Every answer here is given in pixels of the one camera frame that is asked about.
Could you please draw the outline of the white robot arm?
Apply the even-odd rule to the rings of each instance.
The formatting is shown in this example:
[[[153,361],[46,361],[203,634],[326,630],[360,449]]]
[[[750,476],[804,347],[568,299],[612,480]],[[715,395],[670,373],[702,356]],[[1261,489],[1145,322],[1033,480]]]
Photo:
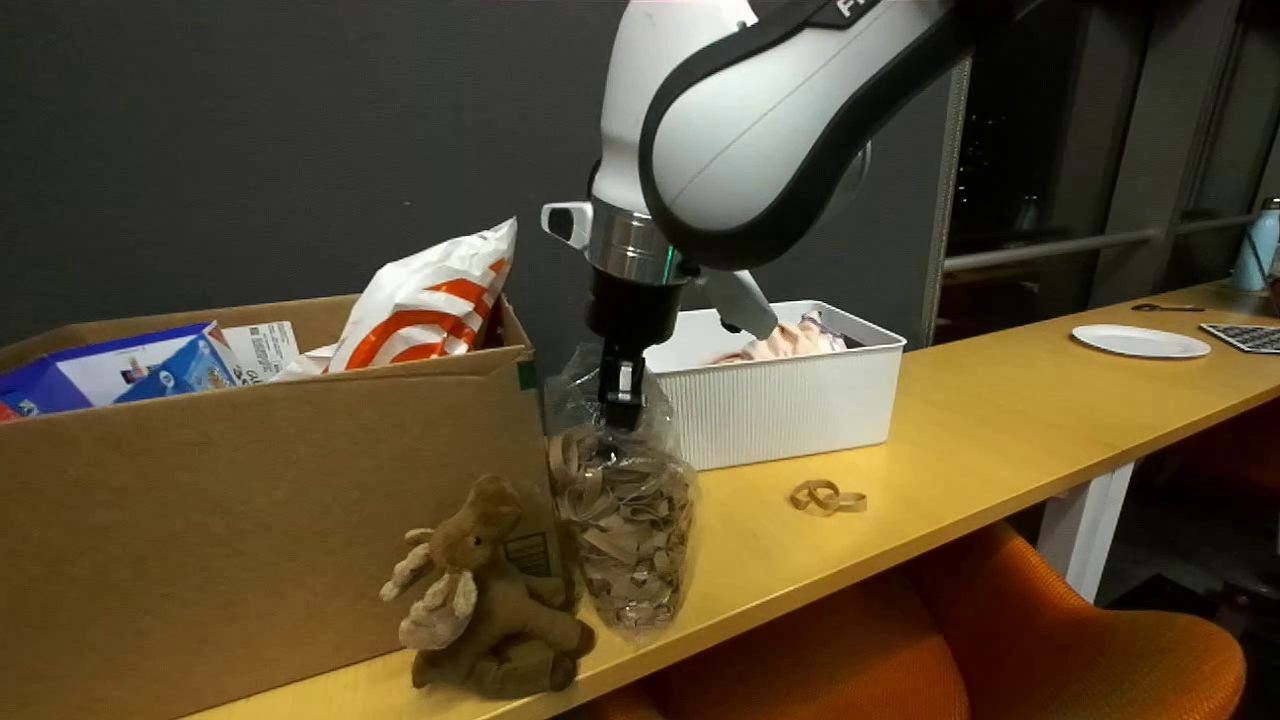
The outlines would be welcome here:
[[[612,38],[601,166],[539,210],[594,263],[598,411],[645,417],[645,351],[703,290],[770,335],[751,274],[823,215],[871,138],[1040,0],[630,0]]]

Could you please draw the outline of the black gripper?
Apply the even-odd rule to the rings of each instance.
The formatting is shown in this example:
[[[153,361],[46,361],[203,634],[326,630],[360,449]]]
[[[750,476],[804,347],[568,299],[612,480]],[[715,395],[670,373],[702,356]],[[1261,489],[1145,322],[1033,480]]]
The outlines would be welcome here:
[[[590,330],[617,356],[601,361],[601,411],[605,426],[636,428],[645,420],[645,351],[664,343],[677,330],[677,284],[641,284],[594,274]]]

